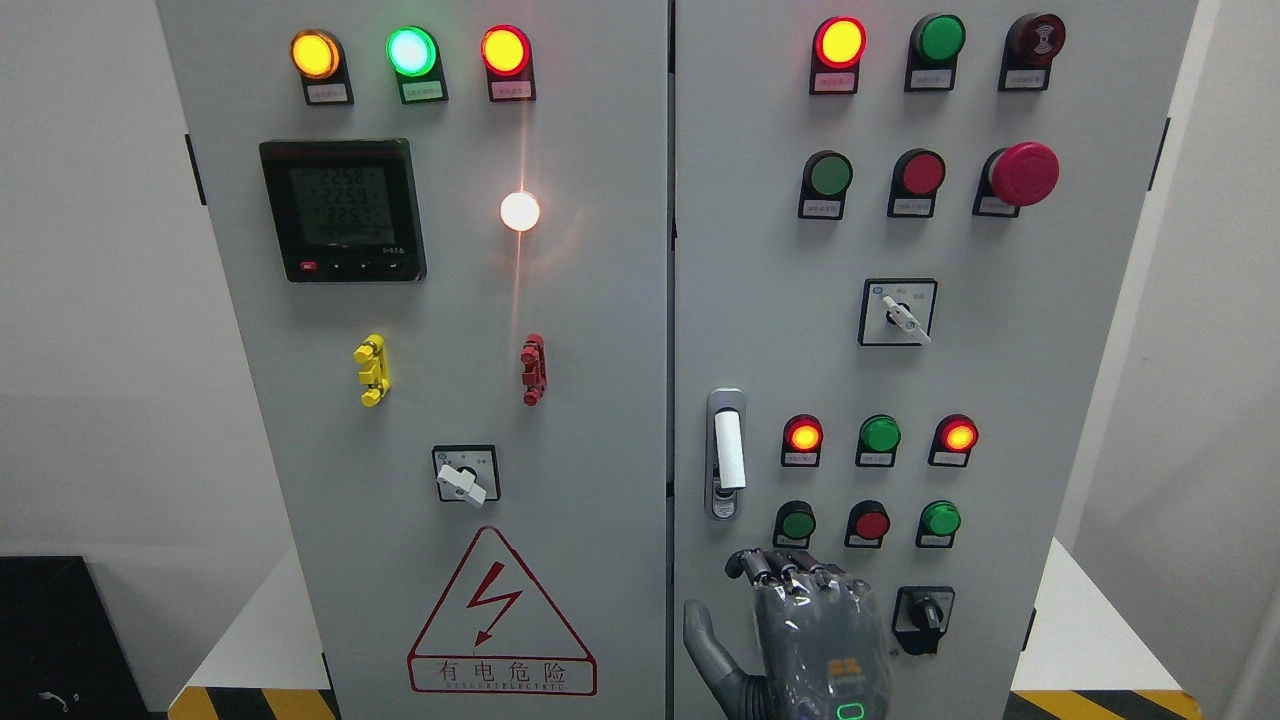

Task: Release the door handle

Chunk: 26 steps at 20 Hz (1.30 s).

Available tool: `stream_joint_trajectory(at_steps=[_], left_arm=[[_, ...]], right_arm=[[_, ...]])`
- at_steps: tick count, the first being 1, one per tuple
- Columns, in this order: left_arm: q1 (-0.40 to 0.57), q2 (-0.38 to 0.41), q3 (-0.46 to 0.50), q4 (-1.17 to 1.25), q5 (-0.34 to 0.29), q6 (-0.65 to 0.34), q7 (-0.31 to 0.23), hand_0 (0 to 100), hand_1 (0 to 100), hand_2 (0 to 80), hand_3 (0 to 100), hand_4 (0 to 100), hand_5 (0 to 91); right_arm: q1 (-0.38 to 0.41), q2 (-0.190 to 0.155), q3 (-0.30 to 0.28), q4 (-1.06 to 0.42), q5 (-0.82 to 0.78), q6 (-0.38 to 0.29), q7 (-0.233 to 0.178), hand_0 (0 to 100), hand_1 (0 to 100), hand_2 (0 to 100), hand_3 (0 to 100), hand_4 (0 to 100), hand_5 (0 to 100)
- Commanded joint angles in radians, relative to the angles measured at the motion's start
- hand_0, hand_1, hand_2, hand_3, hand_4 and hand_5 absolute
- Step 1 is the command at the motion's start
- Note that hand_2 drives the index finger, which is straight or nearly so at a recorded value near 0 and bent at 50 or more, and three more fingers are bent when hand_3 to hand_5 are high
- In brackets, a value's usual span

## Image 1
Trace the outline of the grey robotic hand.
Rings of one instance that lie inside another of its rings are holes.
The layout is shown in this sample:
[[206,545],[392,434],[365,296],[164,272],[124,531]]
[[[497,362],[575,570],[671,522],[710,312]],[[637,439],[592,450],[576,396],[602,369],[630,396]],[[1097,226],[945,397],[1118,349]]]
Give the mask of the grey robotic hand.
[[891,676],[870,585],[803,550],[740,550],[765,667],[746,674],[718,642],[708,609],[684,606],[684,646],[728,719],[886,719]]

